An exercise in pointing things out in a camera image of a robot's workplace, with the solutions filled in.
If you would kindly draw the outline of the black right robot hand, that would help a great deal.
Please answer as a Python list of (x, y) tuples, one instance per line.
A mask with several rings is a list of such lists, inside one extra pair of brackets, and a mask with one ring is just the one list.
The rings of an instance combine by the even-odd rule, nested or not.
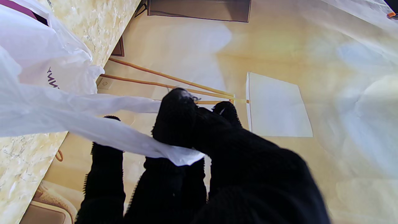
[(155, 140), (211, 159), (176, 166), (146, 157), (145, 171), (124, 213), (123, 152), (93, 143), (92, 164), (76, 224), (330, 224), (307, 163), (244, 129), (235, 106), (210, 111), (183, 88), (166, 94), (152, 129)]

